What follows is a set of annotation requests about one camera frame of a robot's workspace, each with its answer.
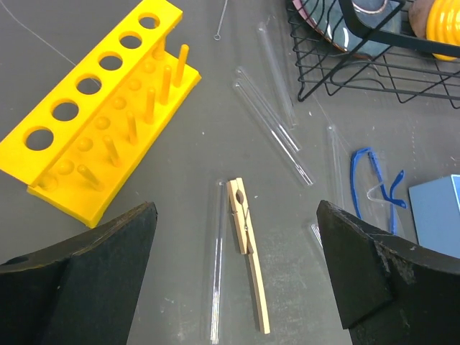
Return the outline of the blue safety goggles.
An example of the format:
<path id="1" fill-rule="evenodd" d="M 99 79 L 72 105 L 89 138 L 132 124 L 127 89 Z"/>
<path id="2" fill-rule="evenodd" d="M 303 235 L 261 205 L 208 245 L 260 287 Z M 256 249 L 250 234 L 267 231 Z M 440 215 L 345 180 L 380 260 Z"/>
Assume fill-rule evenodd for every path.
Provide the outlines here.
<path id="1" fill-rule="evenodd" d="M 363 220 L 363 215 L 359 203 L 359 196 L 357 192 L 357 167 L 360 159 L 364 156 L 369 158 L 371 171 L 376 177 L 378 184 L 371 187 L 366 194 L 368 204 L 378 203 L 383 207 L 389 209 L 389 218 L 387 221 L 387 227 L 391 234 L 398 235 L 397 226 L 397 210 L 396 208 L 407 209 L 408 203 L 403 199 L 395 197 L 396 188 L 401 184 L 405 177 L 405 171 L 401 170 L 393 180 L 389 188 L 386 187 L 380 161 L 378 160 L 377 153 L 371 147 L 365 147 L 358 149 L 351 155 L 351 166 L 350 166 L 350 188 L 351 188 L 351 199 L 354 205 L 356 216 Z"/>

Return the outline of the wooden test tube holder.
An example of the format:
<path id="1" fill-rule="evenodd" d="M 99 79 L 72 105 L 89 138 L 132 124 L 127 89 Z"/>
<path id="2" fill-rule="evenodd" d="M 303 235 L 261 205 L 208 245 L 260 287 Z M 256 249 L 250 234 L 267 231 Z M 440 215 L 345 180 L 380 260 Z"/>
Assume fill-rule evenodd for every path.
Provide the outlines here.
<path id="1" fill-rule="evenodd" d="M 236 227 L 239 250 L 241 254 L 247 255 L 249 259 L 260 331 L 263 334 L 270 334 L 270 318 L 265 286 L 244 182 L 242 178 L 234 178 L 226 183 L 226 187 Z"/>

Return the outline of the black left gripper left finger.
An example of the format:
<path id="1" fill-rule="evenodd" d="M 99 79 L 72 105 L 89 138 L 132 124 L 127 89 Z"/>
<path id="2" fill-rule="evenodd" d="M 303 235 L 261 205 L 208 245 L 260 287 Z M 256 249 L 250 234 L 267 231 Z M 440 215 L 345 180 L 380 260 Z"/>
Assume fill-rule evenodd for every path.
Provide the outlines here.
<path id="1" fill-rule="evenodd" d="M 1 264 L 1 343 L 125 344 L 156 225 L 145 202 Z"/>

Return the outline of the wire test tube brush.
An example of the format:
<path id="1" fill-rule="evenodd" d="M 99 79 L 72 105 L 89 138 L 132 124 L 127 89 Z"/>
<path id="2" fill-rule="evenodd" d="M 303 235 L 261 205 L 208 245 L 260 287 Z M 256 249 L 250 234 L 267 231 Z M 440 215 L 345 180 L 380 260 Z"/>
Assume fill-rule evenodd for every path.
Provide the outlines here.
<path id="1" fill-rule="evenodd" d="M 218 21 L 218 26 L 217 26 L 217 29 L 216 29 L 216 33 L 213 36 L 213 39 L 215 41 L 217 41 L 217 42 L 221 40 L 221 28 L 222 28 L 222 24 L 223 24 L 223 21 L 224 21 L 224 17 L 225 17 L 226 9 L 227 9 L 227 6 L 228 6 L 228 2 L 229 2 L 229 0 L 224 0 L 224 4 L 222 6 L 221 15 L 220 15 L 220 18 L 219 18 L 219 21 Z"/>

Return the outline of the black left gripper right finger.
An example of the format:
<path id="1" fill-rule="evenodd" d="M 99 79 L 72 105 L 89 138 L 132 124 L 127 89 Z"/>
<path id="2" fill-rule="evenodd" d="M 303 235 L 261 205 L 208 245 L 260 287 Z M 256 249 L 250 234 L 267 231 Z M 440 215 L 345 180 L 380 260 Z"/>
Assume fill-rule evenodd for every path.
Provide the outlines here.
<path id="1" fill-rule="evenodd" d="M 341 324 L 353 344 L 459 343 L 459 259 L 325 200 L 316 215 Z"/>

